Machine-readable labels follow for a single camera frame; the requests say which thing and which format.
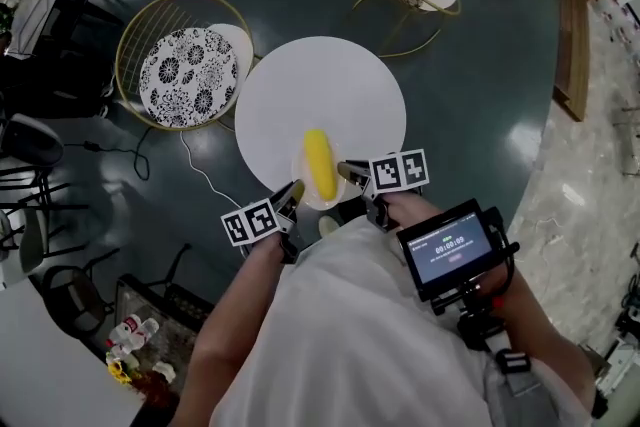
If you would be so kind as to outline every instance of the person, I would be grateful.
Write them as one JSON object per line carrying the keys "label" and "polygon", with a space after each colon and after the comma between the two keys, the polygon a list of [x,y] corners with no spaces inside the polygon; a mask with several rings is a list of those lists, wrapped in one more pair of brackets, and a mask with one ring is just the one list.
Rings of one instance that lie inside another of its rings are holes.
{"label": "person", "polygon": [[7,117],[106,117],[113,93],[111,65],[97,58],[67,53],[62,57],[7,54],[11,33],[0,35],[0,94]]}
{"label": "person", "polygon": [[[384,197],[402,228],[439,213],[415,194]],[[360,217],[282,275],[279,235],[258,243],[198,335],[171,426],[494,425],[489,397],[504,376],[418,299],[392,240]],[[505,278],[504,265],[485,273],[480,293]],[[530,356],[557,425],[588,425],[595,387],[584,353],[519,272],[502,299],[494,314]],[[517,425],[540,425],[537,414]]]}

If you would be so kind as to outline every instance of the hand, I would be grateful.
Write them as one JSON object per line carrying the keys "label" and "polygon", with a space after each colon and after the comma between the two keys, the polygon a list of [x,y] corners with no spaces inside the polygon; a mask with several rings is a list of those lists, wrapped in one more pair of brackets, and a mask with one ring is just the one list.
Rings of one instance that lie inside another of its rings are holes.
{"label": "hand", "polygon": [[249,258],[268,258],[280,263],[284,258],[284,251],[280,246],[281,240],[280,233],[269,235],[253,246]]}
{"label": "hand", "polygon": [[389,203],[389,217],[403,228],[442,213],[442,210],[412,192],[392,192],[384,194],[382,199]]}
{"label": "hand", "polygon": [[507,266],[504,263],[501,263],[497,267],[488,270],[485,272],[480,278],[478,278],[478,285],[480,285],[480,290],[478,294],[480,296],[485,296],[488,294],[492,294],[496,290],[498,290],[507,280]]}

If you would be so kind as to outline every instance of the camera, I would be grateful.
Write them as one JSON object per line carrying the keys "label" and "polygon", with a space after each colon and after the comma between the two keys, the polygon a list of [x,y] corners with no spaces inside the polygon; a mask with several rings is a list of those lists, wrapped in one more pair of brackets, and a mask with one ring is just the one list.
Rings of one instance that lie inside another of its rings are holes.
{"label": "camera", "polygon": [[[497,208],[483,212],[475,199],[397,234],[423,302],[431,301],[436,315],[463,301],[470,314],[490,308],[492,297],[502,295],[514,272],[513,255],[520,245],[509,243]],[[477,278],[505,264],[505,283],[491,296],[477,297]]]}

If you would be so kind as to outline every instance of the camera screen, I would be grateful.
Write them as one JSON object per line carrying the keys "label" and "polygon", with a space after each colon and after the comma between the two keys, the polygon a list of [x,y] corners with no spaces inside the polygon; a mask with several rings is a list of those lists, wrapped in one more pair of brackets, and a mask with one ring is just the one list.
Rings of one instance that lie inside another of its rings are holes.
{"label": "camera screen", "polygon": [[444,276],[491,251],[476,214],[456,219],[407,245],[423,283]]}

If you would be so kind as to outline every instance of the white round table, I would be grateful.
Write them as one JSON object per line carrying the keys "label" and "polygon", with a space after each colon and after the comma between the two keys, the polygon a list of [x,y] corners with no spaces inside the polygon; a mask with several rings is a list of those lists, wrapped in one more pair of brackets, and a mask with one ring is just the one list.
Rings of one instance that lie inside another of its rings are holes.
{"label": "white round table", "polygon": [[[260,61],[240,92],[235,127],[249,169],[275,191],[292,180],[305,131],[325,131],[335,163],[369,159],[402,149],[406,111],[380,59],[350,41],[317,36],[287,43]],[[357,194],[347,187],[338,199]]]}

